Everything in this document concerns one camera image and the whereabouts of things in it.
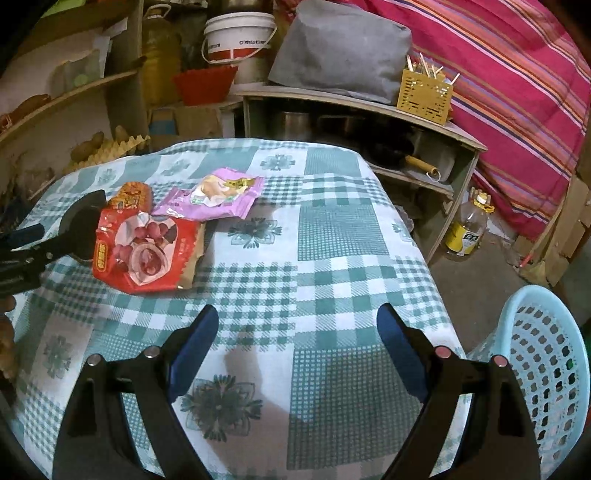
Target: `red basket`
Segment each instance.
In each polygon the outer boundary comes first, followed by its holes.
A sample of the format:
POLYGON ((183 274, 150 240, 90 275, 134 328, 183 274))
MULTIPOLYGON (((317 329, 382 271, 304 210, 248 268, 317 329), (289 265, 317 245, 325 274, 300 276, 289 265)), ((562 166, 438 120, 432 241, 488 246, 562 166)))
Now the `red basket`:
POLYGON ((235 65, 188 70, 173 80, 186 106, 205 105, 225 100, 237 71, 235 65))

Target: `bucket handle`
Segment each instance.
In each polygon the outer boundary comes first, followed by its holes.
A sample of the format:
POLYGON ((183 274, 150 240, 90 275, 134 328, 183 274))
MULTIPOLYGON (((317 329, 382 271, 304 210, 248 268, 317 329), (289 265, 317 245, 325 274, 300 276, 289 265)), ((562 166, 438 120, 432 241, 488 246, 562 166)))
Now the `bucket handle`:
POLYGON ((263 48, 265 48, 269 44, 269 42, 271 41, 271 39, 273 38, 275 33, 277 33, 277 26, 275 26, 275 28, 273 29, 273 32, 271 33, 269 38, 267 38, 266 42, 263 43, 263 45, 261 45, 259 48, 257 48, 254 52, 249 53, 246 57, 240 57, 238 59, 225 59, 225 60, 208 60, 207 58, 205 58, 205 42, 207 41, 207 38, 204 38, 203 43, 201 43, 201 56, 203 57, 203 60, 205 60, 210 65, 217 65, 217 64, 221 64, 221 63, 238 63, 239 61, 249 59, 249 58, 253 57, 254 55, 256 55, 257 53, 259 53, 263 48))

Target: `striped blanket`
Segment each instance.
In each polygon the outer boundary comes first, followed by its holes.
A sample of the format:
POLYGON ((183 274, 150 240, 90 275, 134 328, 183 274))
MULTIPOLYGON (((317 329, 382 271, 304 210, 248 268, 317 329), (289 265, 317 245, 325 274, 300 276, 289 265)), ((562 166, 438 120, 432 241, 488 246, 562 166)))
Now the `striped blanket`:
MULTIPOLYGON (((454 87, 454 122, 488 147, 475 180, 536 238, 557 209, 586 132, 590 70, 537 0, 340 0, 410 27, 454 87)), ((284 0, 294 14, 297 0, 284 0)))

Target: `cooking oil bottle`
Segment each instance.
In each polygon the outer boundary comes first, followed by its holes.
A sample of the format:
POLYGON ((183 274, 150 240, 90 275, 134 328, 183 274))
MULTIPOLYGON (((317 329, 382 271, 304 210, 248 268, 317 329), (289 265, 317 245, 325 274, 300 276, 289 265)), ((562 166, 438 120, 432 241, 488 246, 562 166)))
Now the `cooking oil bottle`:
POLYGON ((477 246, 486 229, 488 216, 495 211, 493 206, 486 204, 487 200, 488 195, 480 192, 458 209, 445 238, 449 257, 466 257, 477 246))
POLYGON ((172 24, 164 17, 171 6, 148 8, 142 23, 142 91, 147 108, 178 102, 173 77, 181 73, 181 44, 172 24))

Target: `metal pot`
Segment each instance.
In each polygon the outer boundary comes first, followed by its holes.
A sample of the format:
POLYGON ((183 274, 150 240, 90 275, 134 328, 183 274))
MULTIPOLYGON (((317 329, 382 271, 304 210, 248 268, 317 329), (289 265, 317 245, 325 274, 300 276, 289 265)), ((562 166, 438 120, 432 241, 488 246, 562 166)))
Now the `metal pot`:
POLYGON ((273 0, 210 0, 207 3, 209 18, 234 12, 273 13, 273 0))
POLYGON ((316 126, 324 134, 355 138, 363 128, 365 118, 358 115, 320 115, 316 126))
POLYGON ((309 142, 312 139, 310 114, 307 112, 277 112, 270 127, 274 140, 309 142))

